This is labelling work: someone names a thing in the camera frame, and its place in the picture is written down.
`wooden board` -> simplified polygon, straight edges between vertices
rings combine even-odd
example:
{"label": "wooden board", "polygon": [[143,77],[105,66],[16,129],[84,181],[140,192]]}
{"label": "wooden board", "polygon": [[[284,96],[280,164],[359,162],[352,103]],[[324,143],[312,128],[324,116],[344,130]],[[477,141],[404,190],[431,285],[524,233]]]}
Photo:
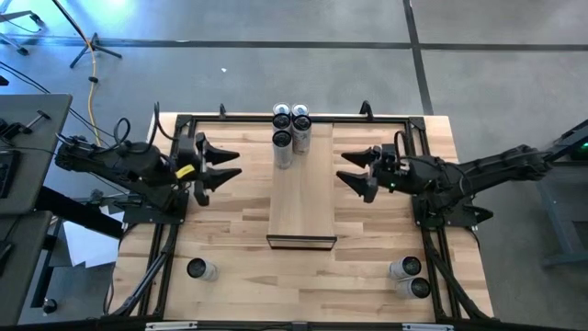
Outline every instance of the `wooden board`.
{"label": "wooden board", "polygon": [[313,124],[311,149],[274,166],[268,234],[333,236],[333,124]]}
{"label": "wooden board", "polygon": [[[172,132],[174,113],[162,114]],[[431,153],[457,161],[447,117],[425,117]],[[400,125],[336,124],[333,129],[333,176],[337,170],[358,172],[340,154],[389,143]],[[165,318],[200,320],[431,322],[431,299],[403,301],[387,279],[389,263],[406,255],[424,257],[421,235],[413,224],[409,197],[381,190],[371,204],[334,177],[334,233],[330,252],[271,250],[267,246],[273,155],[270,125],[200,123],[219,148],[241,157],[221,167],[239,166],[243,173],[210,197],[210,206],[188,206],[176,245]],[[165,152],[170,142],[159,134]],[[114,273],[111,310],[122,304],[145,271],[153,226],[141,224],[124,239]],[[492,308],[476,241],[462,229],[447,229],[456,278],[486,314]],[[192,280],[187,262],[204,257],[216,264],[214,283]],[[152,302],[157,297],[155,282]],[[440,281],[449,312],[447,287]]]}

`tripod stand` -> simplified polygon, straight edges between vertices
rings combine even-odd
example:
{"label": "tripod stand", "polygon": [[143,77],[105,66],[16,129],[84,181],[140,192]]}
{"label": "tripod stand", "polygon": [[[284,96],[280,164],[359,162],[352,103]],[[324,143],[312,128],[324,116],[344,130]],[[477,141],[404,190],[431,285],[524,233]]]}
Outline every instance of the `tripod stand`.
{"label": "tripod stand", "polygon": [[[84,39],[85,42],[85,37],[84,37],[84,33],[82,32],[82,30],[80,30],[80,28],[77,26],[77,24],[75,24],[74,20],[72,19],[72,17],[70,17],[69,13],[65,10],[65,8],[63,8],[62,4],[59,3],[58,0],[52,0],[53,3],[57,6],[57,8],[62,12],[62,14],[65,16],[65,18],[70,22],[70,24],[72,25],[72,27],[75,29],[75,31],[77,31],[77,34],[80,35],[80,37],[82,37],[82,39]],[[82,49],[82,51],[80,51],[80,53],[75,57],[75,59],[73,59],[72,63],[70,64],[70,68],[74,68],[75,64],[80,61],[80,59],[82,58],[82,56],[84,56],[85,52],[88,50],[88,47],[92,47],[92,51],[103,51],[106,54],[110,54],[112,56],[116,56],[119,59],[122,59],[122,55],[118,54],[117,52],[108,50],[102,46],[99,46],[99,40],[98,40],[98,35],[96,33],[94,33],[94,35],[92,35],[92,39],[88,41],[88,43],[85,43],[84,48]]]}

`white paper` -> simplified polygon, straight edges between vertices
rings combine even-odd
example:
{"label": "white paper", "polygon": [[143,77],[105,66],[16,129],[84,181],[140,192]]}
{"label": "white paper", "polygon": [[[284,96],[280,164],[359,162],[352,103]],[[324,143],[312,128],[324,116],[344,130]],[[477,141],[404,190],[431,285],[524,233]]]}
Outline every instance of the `white paper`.
{"label": "white paper", "polygon": [[[108,215],[107,207],[100,207],[102,213]],[[124,212],[108,215],[122,222]],[[119,255],[119,240],[72,222],[63,224],[67,246],[72,265],[77,266],[85,262],[86,268],[100,266],[117,260]]]}

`wooden table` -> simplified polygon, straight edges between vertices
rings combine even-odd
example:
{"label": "wooden table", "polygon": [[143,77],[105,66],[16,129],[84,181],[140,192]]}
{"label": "wooden table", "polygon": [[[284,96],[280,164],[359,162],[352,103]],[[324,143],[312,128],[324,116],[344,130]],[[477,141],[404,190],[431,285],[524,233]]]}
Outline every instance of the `wooden table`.
{"label": "wooden table", "polygon": [[[173,132],[176,115],[161,115],[167,132]],[[448,117],[424,118],[431,154],[457,162]],[[341,152],[390,143],[400,129],[393,124],[334,124],[334,171],[359,172]],[[166,319],[434,321],[430,298],[397,299],[395,282],[387,278],[391,261],[408,255],[424,261],[421,233],[413,223],[407,195],[382,189],[373,203],[366,204],[336,178],[334,249],[271,250],[266,241],[273,172],[270,124],[199,123],[198,131],[205,132],[215,147],[241,154],[218,168],[238,166],[243,173],[213,193],[208,207],[191,199],[175,249]],[[165,153],[171,145],[161,134],[155,144]],[[153,225],[142,224],[122,242],[111,310],[122,304],[144,274],[152,236]],[[447,240],[456,278],[480,309],[492,315],[476,241],[458,228],[447,228]],[[186,266],[194,257],[213,262],[220,270],[219,279],[211,283],[191,279]],[[421,276],[426,278],[425,266]],[[440,275],[439,287],[449,314],[447,286]],[[150,311],[158,289],[159,278]]]}

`can lid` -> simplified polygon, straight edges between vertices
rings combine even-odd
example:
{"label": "can lid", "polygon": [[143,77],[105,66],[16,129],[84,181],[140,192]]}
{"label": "can lid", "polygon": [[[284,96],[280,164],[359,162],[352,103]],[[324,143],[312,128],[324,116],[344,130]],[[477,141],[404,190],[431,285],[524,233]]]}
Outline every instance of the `can lid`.
{"label": "can lid", "polygon": [[292,114],[294,115],[308,115],[309,108],[306,105],[294,105],[292,106]]}
{"label": "can lid", "polygon": [[306,131],[312,125],[312,120],[307,115],[298,115],[293,120],[294,128],[298,131]]}
{"label": "can lid", "polygon": [[287,131],[276,131],[272,137],[272,143],[277,147],[286,147],[290,145],[292,141],[292,135]]}
{"label": "can lid", "polygon": [[276,114],[272,123],[278,129],[286,129],[290,126],[290,116],[288,114]]}
{"label": "can lid", "polygon": [[405,257],[402,260],[402,269],[411,276],[416,276],[421,272],[421,261],[416,257]]}
{"label": "can lid", "polygon": [[206,271],[206,262],[202,258],[193,258],[190,262],[187,263],[187,274],[191,278],[198,278],[204,275],[204,271]]}
{"label": "can lid", "polygon": [[278,102],[274,105],[274,114],[282,113],[282,114],[289,114],[290,113],[290,106],[288,106],[285,102]]}
{"label": "can lid", "polygon": [[411,281],[411,291],[417,298],[426,298],[431,293],[431,286],[426,279],[417,277]]}

